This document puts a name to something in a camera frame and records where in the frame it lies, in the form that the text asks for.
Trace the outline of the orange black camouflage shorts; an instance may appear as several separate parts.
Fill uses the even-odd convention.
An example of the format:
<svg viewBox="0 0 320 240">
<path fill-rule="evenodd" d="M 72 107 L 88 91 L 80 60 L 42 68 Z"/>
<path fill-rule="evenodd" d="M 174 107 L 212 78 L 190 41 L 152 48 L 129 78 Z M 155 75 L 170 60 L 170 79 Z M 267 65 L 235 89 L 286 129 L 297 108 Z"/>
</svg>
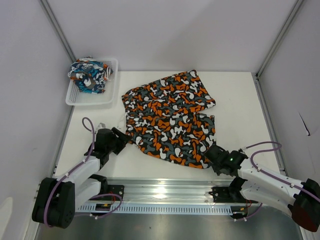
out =
<svg viewBox="0 0 320 240">
<path fill-rule="evenodd" d="M 207 169 L 204 153 L 216 142 L 216 105 L 196 70 L 128 90 L 121 97 L 125 133 L 142 153 L 173 164 Z"/>
</svg>

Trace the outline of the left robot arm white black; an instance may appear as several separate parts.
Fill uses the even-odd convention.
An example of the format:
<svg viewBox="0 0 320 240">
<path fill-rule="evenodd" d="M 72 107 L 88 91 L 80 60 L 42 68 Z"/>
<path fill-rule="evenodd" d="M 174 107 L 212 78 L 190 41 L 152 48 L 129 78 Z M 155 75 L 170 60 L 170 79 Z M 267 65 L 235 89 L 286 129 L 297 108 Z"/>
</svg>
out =
<svg viewBox="0 0 320 240">
<path fill-rule="evenodd" d="M 131 140 L 129 135 L 102 128 L 93 136 L 84 158 L 66 173 L 44 178 L 38 189 L 31 219 L 49 227 L 67 228 L 79 207 L 89 200 L 123 200 L 120 194 L 110 192 L 106 177 L 98 175 L 110 154 L 118 155 Z"/>
</svg>

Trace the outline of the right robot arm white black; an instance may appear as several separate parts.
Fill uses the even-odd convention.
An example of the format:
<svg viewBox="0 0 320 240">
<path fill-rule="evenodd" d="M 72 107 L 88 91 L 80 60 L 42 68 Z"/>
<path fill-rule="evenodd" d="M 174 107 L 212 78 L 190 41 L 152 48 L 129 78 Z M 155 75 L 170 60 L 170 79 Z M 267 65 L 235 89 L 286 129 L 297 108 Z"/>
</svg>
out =
<svg viewBox="0 0 320 240">
<path fill-rule="evenodd" d="M 233 177 L 228 187 L 212 187 L 214 202 L 258 202 L 292 218 L 300 227 L 316 232 L 320 226 L 320 185 L 294 179 L 254 162 L 242 149 L 229 152 L 216 144 L 205 153 L 217 175 Z"/>
</svg>

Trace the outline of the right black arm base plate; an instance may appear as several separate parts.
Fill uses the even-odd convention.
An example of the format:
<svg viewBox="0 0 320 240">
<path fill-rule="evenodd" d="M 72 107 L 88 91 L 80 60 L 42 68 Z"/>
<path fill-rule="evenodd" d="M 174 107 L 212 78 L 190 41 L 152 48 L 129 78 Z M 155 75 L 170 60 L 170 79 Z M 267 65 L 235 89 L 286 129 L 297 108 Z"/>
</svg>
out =
<svg viewBox="0 0 320 240">
<path fill-rule="evenodd" d="M 231 187 L 231 186 L 214 186 L 208 192 L 208 194 L 213 198 L 215 203 L 235 203 L 235 204 L 245 204 L 252 202 L 257 204 L 258 202 L 252 199 L 244 198 L 240 190 L 240 187 Z"/>
</svg>

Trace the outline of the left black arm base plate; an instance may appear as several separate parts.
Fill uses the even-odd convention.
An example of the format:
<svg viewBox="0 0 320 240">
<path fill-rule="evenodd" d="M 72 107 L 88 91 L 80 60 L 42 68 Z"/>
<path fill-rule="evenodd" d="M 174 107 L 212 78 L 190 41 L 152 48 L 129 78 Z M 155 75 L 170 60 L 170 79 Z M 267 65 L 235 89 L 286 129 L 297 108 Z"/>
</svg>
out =
<svg viewBox="0 0 320 240">
<path fill-rule="evenodd" d="M 107 188 L 104 188 L 103 190 L 100 191 L 100 194 L 117 194 L 121 196 L 121 198 L 124 197 L 125 193 L 125 186 L 124 185 L 119 185 L 119 184 L 111 184 L 108 185 Z M 118 201 L 119 198 L 116 196 L 103 196 L 99 198 L 100 200 L 103 201 Z"/>
</svg>

